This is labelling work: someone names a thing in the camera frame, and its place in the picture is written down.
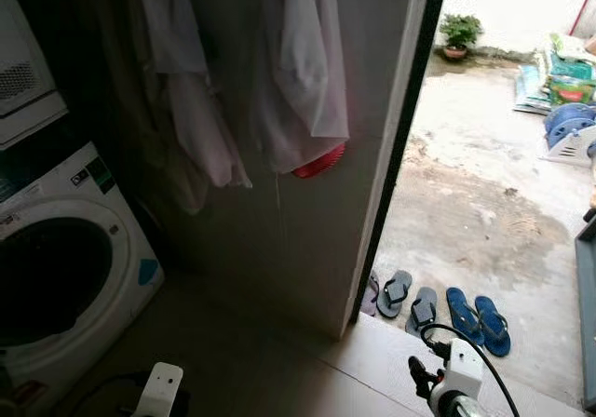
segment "concrete floor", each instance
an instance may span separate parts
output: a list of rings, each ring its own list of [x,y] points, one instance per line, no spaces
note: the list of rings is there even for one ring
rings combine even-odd
[[[511,62],[431,58],[374,264],[381,285],[397,269],[413,285],[400,316],[380,318],[403,329],[422,286],[437,291],[443,323],[450,286],[472,306],[490,296],[513,342],[497,368],[580,409],[574,237],[592,180],[538,159],[543,116],[511,110],[516,73]]]

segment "tiled floor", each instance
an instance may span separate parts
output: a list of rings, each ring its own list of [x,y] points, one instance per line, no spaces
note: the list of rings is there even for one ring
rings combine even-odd
[[[407,358],[420,356],[430,368],[440,363],[414,337],[362,316],[341,342],[332,342],[291,326],[240,317],[240,310],[209,299],[195,281],[170,275],[140,318],[58,406],[57,415],[69,415],[100,380],[148,370],[157,361],[183,367],[190,416],[430,415],[414,393]],[[524,416],[582,415],[525,386],[508,384]],[[105,417],[117,406],[134,409],[139,394],[125,383],[108,386],[78,415]],[[481,402],[494,415],[508,415],[489,378]]]

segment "washing machine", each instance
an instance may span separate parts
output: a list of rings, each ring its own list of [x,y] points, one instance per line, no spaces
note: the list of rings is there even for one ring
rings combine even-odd
[[[164,280],[95,146],[66,116],[0,153],[0,390],[45,412]]]
[[[44,54],[17,0],[0,0],[0,151],[64,116]]]

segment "blue button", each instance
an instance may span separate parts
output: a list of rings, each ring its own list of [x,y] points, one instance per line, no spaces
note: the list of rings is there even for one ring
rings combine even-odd
[[[159,263],[155,259],[141,259],[139,285],[147,285],[156,276]]]

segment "flip-flop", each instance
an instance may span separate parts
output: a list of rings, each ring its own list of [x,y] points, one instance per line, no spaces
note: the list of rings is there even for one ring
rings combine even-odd
[[[478,296],[475,301],[480,317],[484,346],[494,356],[505,356],[511,351],[507,320],[496,311],[493,301]]]
[[[360,311],[367,315],[376,315],[376,300],[379,297],[379,277],[376,275],[374,270],[371,271],[369,276],[369,282],[364,290],[364,296],[362,297],[362,304],[360,305]]]
[[[406,331],[420,338],[420,330],[437,319],[437,292],[421,287],[412,303],[412,313],[406,322]]]
[[[384,317],[393,318],[400,314],[401,303],[408,297],[412,276],[405,271],[397,271],[379,292],[376,308]]]
[[[476,345],[483,345],[484,335],[482,334],[480,317],[476,310],[467,304],[464,292],[456,287],[451,287],[447,289],[446,295],[454,327],[464,333]]]

